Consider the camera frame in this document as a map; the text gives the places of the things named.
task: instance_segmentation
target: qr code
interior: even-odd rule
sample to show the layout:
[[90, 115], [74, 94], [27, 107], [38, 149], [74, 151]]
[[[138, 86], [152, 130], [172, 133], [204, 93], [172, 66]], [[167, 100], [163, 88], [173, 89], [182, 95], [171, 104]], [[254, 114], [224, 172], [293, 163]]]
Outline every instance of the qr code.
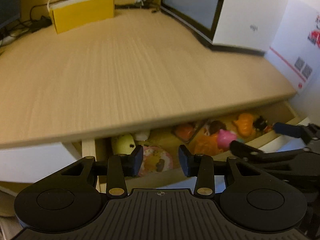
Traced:
[[304, 66], [304, 60], [300, 57], [298, 57], [296, 63], [294, 64], [294, 66], [299, 70], [301, 71], [301, 69], [303, 68]]
[[306, 64], [306, 66], [302, 70], [302, 75], [304, 75], [305, 78], [308, 79], [310, 77], [311, 73], [312, 73], [312, 68], [308, 64]]

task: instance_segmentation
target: ridged grip surface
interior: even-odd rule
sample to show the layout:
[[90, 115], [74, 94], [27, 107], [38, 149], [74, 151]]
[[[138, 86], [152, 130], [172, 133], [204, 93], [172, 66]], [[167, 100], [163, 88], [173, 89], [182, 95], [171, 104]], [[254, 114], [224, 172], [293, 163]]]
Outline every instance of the ridged grip surface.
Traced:
[[187, 189], [135, 189], [127, 198], [110, 200], [101, 215], [83, 228], [61, 234], [45, 234], [25, 229], [15, 239], [303, 240], [307, 238], [295, 229], [277, 234], [260, 234], [239, 228], [220, 213], [212, 200], [196, 198]]

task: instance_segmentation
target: red printed graphic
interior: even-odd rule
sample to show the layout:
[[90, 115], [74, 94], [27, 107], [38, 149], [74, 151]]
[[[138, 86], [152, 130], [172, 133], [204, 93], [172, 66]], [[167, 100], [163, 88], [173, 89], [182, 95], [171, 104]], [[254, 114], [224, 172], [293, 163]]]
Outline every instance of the red printed graphic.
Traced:
[[316, 18], [316, 30], [309, 34], [308, 40], [311, 41], [312, 44], [317, 45], [320, 49], [320, 15]]

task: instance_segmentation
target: white appliance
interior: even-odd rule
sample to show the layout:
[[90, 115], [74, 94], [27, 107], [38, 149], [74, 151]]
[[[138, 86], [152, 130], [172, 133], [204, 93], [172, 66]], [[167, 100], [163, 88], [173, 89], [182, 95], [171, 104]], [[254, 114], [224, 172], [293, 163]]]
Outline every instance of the white appliance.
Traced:
[[213, 45], [265, 52], [288, 0], [162, 0], [162, 11]]

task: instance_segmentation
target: metal screw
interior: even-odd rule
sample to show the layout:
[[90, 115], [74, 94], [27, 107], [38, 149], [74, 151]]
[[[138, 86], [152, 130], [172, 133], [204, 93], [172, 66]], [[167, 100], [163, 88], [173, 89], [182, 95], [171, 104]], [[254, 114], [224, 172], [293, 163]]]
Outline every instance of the metal screw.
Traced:
[[113, 195], [113, 196], [120, 196], [124, 193], [124, 190], [122, 188], [119, 187], [114, 187], [111, 190], [109, 190], [109, 194]]
[[197, 190], [198, 194], [203, 195], [203, 196], [208, 196], [213, 193], [212, 189], [208, 187], [201, 187], [200, 189]]

